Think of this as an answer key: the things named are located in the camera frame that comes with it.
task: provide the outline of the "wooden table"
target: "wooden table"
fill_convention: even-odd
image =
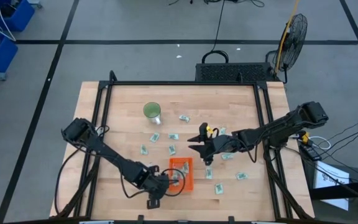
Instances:
[[[78,98],[75,117],[91,120],[96,98],[98,82],[84,82]],[[288,103],[282,83],[268,83],[270,104],[275,119],[284,116],[288,111]],[[150,101],[160,104],[162,108],[162,125],[150,123],[143,115],[143,106]],[[101,120],[103,106],[99,112]],[[189,123],[180,121],[179,115],[185,114],[191,118]],[[119,172],[116,167],[102,159],[98,183],[96,187],[92,219],[136,220],[138,215],[144,215],[145,220],[227,220],[234,216],[236,221],[274,220],[272,199],[270,196],[268,175],[265,161],[262,157],[262,146],[259,146],[257,163],[252,163],[246,153],[237,153],[233,160],[223,161],[215,156],[213,179],[205,179],[205,164],[200,155],[188,148],[186,140],[198,135],[198,127],[207,122],[211,127],[227,127],[231,131],[257,128],[259,120],[255,105],[254,91],[251,86],[142,86],[114,85],[109,106],[107,125],[110,131],[106,133],[104,142],[122,156],[159,165],[160,169],[168,167],[168,146],[175,144],[175,157],[193,157],[194,191],[177,197],[164,197],[161,207],[153,210],[146,209],[147,194],[138,195],[132,199],[125,197],[122,192]],[[149,141],[154,132],[160,133],[156,143]],[[168,133],[178,133],[179,140],[168,138]],[[140,145],[145,144],[149,155],[140,154]],[[288,143],[289,147],[297,149],[295,141]],[[65,158],[75,149],[67,145]],[[289,191],[311,216],[313,207],[306,185],[306,179],[298,154],[282,150],[282,161]],[[58,206],[66,205],[78,188],[83,165],[83,153],[75,155],[66,165],[60,179],[58,191]],[[237,172],[249,175],[247,180],[236,180]],[[223,183],[224,194],[216,195],[214,185]],[[128,194],[138,191],[126,183]],[[282,195],[277,188],[282,217],[285,216]],[[84,194],[81,214],[85,214],[88,193]]]

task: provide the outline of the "black cable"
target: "black cable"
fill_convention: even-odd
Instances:
[[[296,151],[296,150],[294,150],[294,149],[291,149],[291,148],[289,148],[289,147],[284,147],[285,149],[289,149],[289,150],[292,150],[292,151]],[[320,169],[322,169],[322,170],[324,170],[325,172],[328,172],[328,171],[326,171],[324,168],[322,168],[321,166],[319,166],[319,165],[317,165],[317,164],[315,164],[316,166],[318,166],[318,167],[320,167]],[[358,180],[356,180],[356,179],[353,179],[353,178],[350,178],[350,177],[340,177],[340,176],[337,176],[337,175],[335,175],[335,174],[332,174],[332,173],[330,173],[331,175],[333,175],[334,177],[337,177],[337,178],[340,178],[340,179],[349,179],[350,181],[352,181],[352,182],[358,182]]]
[[[204,0],[204,2],[206,4],[208,4],[209,2],[220,2],[222,0]],[[265,3],[262,2],[261,0],[227,0],[227,1],[230,1],[230,2],[233,2],[233,3],[242,3],[242,2],[252,2],[254,6],[256,7],[265,7]]]
[[[246,1],[252,2],[254,4],[254,6],[256,6],[256,7],[265,7],[265,3],[262,2],[261,0],[242,0],[242,1],[233,1],[232,0],[232,2],[234,2],[234,3],[242,3],[242,2],[246,2]]]
[[[347,146],[349,143],[351,143],[352,141],[356,140],[357,138],[358,138],[358,135],[356,137],[354,137],[352,140],[350,140],[349,142],[347,142],[345,145],[343,145],[340,148],[336,149],[333,153],[331,153],[331,156],[333,156],[336,151],[338,151],[338,150],[342,149],[343,147]]]
[[[177,3],[179,0],[176,0],[176,1],[174,1],[174,2],[172,2],[172,3],[170,3],[170,4],[168,4],[169,6],[171,6],[171,5],[173,5],[173,4],[175,4],[175,3]]]
[[[59,189],[59,182],[60,182],[60,176],[62,174],[62,170],[64,168],[64,166],[66,165],[66,163],[78,152],[79,150],[75,150],[71,155],[69,155],[67,157],[67,159],[63,162],[62,166],[60,167],[60,170],[59,170],[59,173],[57,174],[57,180],[56,180],[56,186],[55,186],[55,200],[53,202],[54,206],[55,206],[55,211],[56,211],[56,214],[59,214],[59,209],[58,209],[58,206],[57,206],[57,192],[58,192],[58,189]]]
[[[279,178],[278,173],[275,171],[273,164],[267,159],[267,156],[269,154],[269,151],[266,150],[263,153],[264,159],[267,162],[266,163],[266,169],[269,177],[273,179],[275,184],[278,186],[278,188],[281,190],[283,196],[288,200],[288,203],[292,206],[293,210],[295,211],[296,215],[300,219],[308,219],[313,220],[314,218],[308,215],[302,207],[298,204],[298,202],[295,200],[291,192],[287,189],[287,186],[285,186],[282,182],[282,180]]]
[[[219,34],[219,28],[221,26],[221,21],[222,21],[222,14],[223,14],[223,7],[224,7],[224,3],[226,2],[226,0],[223,0],[223,3],[222,3],[222,9],[221,9],[221,15],[219,16],[219,22],[218,22],[218,30],[216,31],[216,37],[215,37],[215,42],[214,42],[214,47],[212,48],[211,51],[214,51],[215,49],[215,46],[216,46],[216,42],[218,41],[218,34]]]
[[[341,161],[335,159],[333,156],[331,156],[331,155],[328,154],[328,157],[332,158],[332,159],[333,159],[334,161],[336,161],[337,163],[341,164],[341,165],[344,166],[344,167],[347,167],[347,168],[350,169],[350,170],[353,170],[355,173],[358,174],[358,171],[357,171],[357,170],[355,170],[355,169],[349,167],[348,165],[346,165],[345,163],[343,163],[343,162],[341,162]]]
[[[235,141],[238,141],[238,142],[241,144],[241,146],[244,147],[244,149],[247,148],[246,144],[245,144],[243,141],[241,141],[240,139],[234,139],[234,140],[235,140]],[[254,158],[252,158],[251,153],[250,153],[250,150],[248,150],[247,152],[248,152],[249,159],[251,159],[251,161],[252,161],[253,163],[256,163],[256,161],[257,161],[257,158],[256,158],[256,157],[257,157],[258,147],[255,147],[255,155],[254,155]]]
[[[334,136],[332,136],[331,138],[329,138],[329,139],[327,139],[327,142],[329,141],[329,140],[331,140],[331,139],[333,139],[333,138],[335,138],[336,136],[338,136],[338,135],[340,135],[340,134],[343,134],[345,131],[347,131],[347,130],[349,130],[349,129],[351,129],[351,128],[354,128],[355,126],[357,126],[358,125],[358,123],[356,123],[356,124],[353,124],[352,126],[350,126],[350,127],[348,127],[348,128],[345,128],[343,131],[341,131],[340,133],[337,133],[337,134],[335,134]],[[358,132],[357,133],[354,133],[354,134],[352,134],[352,135],[350,135],[350,136],[348,136],[347,138],[349,138],[349,137],[351,137],[351,136],[353,136],[353,135],[356,135],[356,134],[358,134]]]
[[[335,181],[335,183],[339,184],[340,186],[344,187],[346,190],[348,190],[348,191],[350,191],[351,193],[353,193],[354,195],[357,195],[357,196],[358,196],[358,192],[356,192],[355,190],[351,189],[351,188],[348,187],[347,185],[340,183],[339,181],[337,181],[336,179],[334,179],[333,177],[331,177],[331,176],[330,176],[329,174],[327,174],[326,172],[324,172],[324,171],[322,171],[321,169],[317,168],[313,162],[310,162],[309,160],[303,158],[303,155],[302,155],[300,152],[298,152],[297,150],[294,150],[294,149],[291,149],[291,148],[288,148],[288,147],[285,147],[285,149],[289,149],[289,150],[291,150],[291,151],[293,151],[293,152],[298,153],[298,154],[300,155],[301,159],[302,159],[303,161],[305,161],[306,163],[308,163],[311,167],[313,167],[314,169],[316,169],[316,170],[318,170],[318,171],[324,173],[324,174],[327,175],[329,178],[331,178],[333,181]]]
[[[100,128],[102,128],[102,126],[100,126],[100,127],[98,127],[98,128],[96,129],[96,133],[98,132],[98,130],[99,130]],[[107,125],[105,125],[103,132],[102,132],[101,134],[99,134],[98,136],[104,135],[104,134],[105,134],[106,132],[108,132],[109,130],[110,130],[110,127],[107,126]],[[54,207],[55,207],[56,214],[59,214],[59,209],[58,209],[58,206],[57,206],[57,194],[58,194],[58,189],[59,189],[60,176],[61,176],[61,174],[62,174],[63,168],[64,168],[64,166],[66,165],[66,163],[67,163],[78,151],[83,151],[83,150],[76,147],[76,151],[74,151],[71,155],[69,155],[69,156],[67,157],[67,159],[65,159],[65,161],[64,161],[63,164],[62,164],[62,166],[60,167],[59,173],[57,174],[57,180],[56,180],[56,186],[55,186],[55,195],[54,195],[54,197],[55,197],[54,199],[55,199],[55,200],[54,200],[54,203],[53,203],[53,205],[54,205]]]
[[[180,171],[180,170],[178,170],[178,169],[174,169],[174,168],[168,168],[168,169],[165,169],[165,170],[163,170],[162,172],[161,172],[161,174],[164,174],[166,171],[170,171],[170,170],[172,170],[172,171],[178,171],[179,173],[180,173],[180,175],[183,177],[183,185],[182,185],[182,187],[181,187],[181,189],[179,190],[179,192],[178,193],[176,193],[176,194],[167,194],[167,193],[165,193],[165,195],[166,196],[168,196],[168,197],[176,197],[176,196],[178,196],[178,195],[180,195],[180,193],[183,191],[183,189],[185,188],[185,185],[186,185],[186,176],[184,175],[184,173],[182,172],[182,171]]]
[[[347,130],[349,130],[349,129],[351,129],[351,128],[354,128],[354,127],[355,127],[355,126],[357,126],[357,125],[358,125],[358,123],[353,124],[352,126],[350,126],[350,127],[348,127],[348,128],[345,128],[342,132],[337,133],[337,134],[336,134],[336,135],[334,135],[333,137],[329,138],[327,141],[329,141],[329,140],[331,140],[331,139],[335,138],[336,136],[338,136],[338,135],[340,135],[340,134],[343,134],[345,131],[347,131]]]

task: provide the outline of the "orange container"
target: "orange container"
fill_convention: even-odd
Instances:
[[[185,158],[170,158],[169,159],[169,168],[171,169],[178,169],[181,170],[182,167],[185,165],[185,162],[189,163],[189,173],[186,175],[186,184],[183,192],[191,192],[193,191],[194,187],[194,180],[193,180],[193,158],[185,157]],[[172,179],[173,170],[169,171],[169,178]],[[183,187],[183,179],[182,177],[179,178],[179,185],[174,186],[173,184],[169,185],[169,191],[173,193],[177,193]]]

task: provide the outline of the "green cup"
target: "green cup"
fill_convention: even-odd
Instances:
[[[150,102],[144,105],[143,114],[149,121],[161,124],[161,107],[158,103]]]

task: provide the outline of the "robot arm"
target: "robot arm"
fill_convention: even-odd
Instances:
[[[288,137],[303,128],[318,128],[324,125],[328,116],[319,103],[314,101],[304,103],[284,117],[255,129],[233,131],[232,136],[221,135],[208,137],[208,124],[200,126],[200,134],[189,139],[189,142],[204,142],[204,145],[190,145],[189,148],[200,153],[200,157],[208,166],[213,161],[213,155],[221,152],[247,152],[252,150],[263,139],[268,139],[273,147],[282,147]]]
[[[147,167],[141,162],[134,162],[123,158],[114,149],[102,142],[95,127],[86,119],[76,118],[65,130],[62,131],[65,141],[75,147],[85,147],[96,152],[116,166],[125,180],[138,189],[149,193],[147,208],[159,208],[160,199],[169,188],[168,175],[159,172],[158,166]]]

